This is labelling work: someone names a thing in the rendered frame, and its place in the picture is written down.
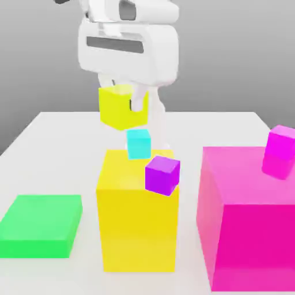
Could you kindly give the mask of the small purple cube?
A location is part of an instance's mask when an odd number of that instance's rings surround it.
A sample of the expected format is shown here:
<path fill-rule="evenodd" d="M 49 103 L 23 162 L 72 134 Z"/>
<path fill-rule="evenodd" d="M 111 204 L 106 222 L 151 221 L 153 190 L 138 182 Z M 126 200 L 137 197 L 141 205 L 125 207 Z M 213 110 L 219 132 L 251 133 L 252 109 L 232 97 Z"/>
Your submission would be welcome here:
<path fill-rule="evenodd" d="M 180 161 L 155 156 L 145 167 L 145 189 L 170 196 L 180 179 Z"/>

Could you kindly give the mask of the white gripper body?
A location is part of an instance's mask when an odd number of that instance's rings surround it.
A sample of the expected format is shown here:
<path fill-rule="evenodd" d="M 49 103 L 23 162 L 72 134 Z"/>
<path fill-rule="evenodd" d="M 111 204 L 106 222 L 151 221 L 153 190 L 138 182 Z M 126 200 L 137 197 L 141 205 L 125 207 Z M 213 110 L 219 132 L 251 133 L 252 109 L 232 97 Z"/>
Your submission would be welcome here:
<path fill-rule="evenodd" d="M 82 22 L 78 61 L 82 69 L 147 86 L 165 86 L 177 78 L 179 38 L 171 25 L 124 23 L 120 36 Z"/>

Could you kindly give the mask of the large green box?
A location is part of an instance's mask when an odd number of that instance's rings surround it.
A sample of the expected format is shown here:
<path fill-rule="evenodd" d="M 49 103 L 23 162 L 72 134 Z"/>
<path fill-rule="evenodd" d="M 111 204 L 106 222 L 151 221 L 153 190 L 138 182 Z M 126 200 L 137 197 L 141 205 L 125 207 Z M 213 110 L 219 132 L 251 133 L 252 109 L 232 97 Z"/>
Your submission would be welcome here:
<path fill-rule="evenodd" d="M 0 221 L 0 258 L 69 258 L 80 195 L 18 195 Z"/>

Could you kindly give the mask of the large pink box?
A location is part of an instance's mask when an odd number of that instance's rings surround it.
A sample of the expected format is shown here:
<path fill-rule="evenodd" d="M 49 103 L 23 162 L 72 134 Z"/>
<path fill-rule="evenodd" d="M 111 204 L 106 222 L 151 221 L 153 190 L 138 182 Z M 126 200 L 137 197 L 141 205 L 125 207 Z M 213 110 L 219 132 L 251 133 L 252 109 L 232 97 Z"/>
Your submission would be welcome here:
<path fill-rule="evenodd" d="M 295 168 L 276 179 L 263 156 L 203 148 L 196 223 L 213 291 L 295 291 Z"/>

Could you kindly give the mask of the small cyan cube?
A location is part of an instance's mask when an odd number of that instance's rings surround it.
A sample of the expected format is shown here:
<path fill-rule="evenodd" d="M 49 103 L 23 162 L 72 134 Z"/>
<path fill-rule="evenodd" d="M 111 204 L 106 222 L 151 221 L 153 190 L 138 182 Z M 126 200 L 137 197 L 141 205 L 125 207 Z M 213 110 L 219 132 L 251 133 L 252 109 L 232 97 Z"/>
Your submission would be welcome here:
<path fill-rule="evenodd" d="M 127 153 L 129 160 L 151 158 L 152 143 L 148 129 L 127 130 Z"/>

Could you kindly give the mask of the small yellow cube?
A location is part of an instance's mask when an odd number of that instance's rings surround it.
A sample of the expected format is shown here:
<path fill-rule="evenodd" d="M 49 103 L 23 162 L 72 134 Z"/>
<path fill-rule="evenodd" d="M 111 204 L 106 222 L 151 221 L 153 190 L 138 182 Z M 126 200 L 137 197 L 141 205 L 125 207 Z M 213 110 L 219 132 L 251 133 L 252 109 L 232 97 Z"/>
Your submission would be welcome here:
<path fill-rule="evenodd" d="M 143 109 L 130 108 L 133 87 L 128 84 L 99 88 L 100 119 L 104 124 L 122 131 L 148 123 L 149 94 L 143 99 Z"/>

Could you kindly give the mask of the small magenta cube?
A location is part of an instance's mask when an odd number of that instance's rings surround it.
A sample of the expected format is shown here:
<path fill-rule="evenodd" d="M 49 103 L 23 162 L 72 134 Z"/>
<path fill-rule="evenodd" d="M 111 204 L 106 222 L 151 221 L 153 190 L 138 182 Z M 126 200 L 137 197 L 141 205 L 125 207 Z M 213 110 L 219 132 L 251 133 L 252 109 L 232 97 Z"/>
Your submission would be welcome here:
<path fill-rule="evenodd" d="M 277 125 L 268 134 L 262 171 L 285 180 L 295 164 L 295 128 Z"/>

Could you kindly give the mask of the large yellow box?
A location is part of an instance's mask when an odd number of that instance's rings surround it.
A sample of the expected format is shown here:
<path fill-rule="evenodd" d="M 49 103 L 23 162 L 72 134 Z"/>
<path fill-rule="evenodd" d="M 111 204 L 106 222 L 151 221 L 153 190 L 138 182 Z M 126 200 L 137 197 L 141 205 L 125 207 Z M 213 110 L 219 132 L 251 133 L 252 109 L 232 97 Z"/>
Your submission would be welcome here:
<path fill-rule="evenodd" d="M 170 196 L 146 190 L 148 163 L 106 151 L 96 188 L 105 272 L 175 270 L 179 187 Z"/>

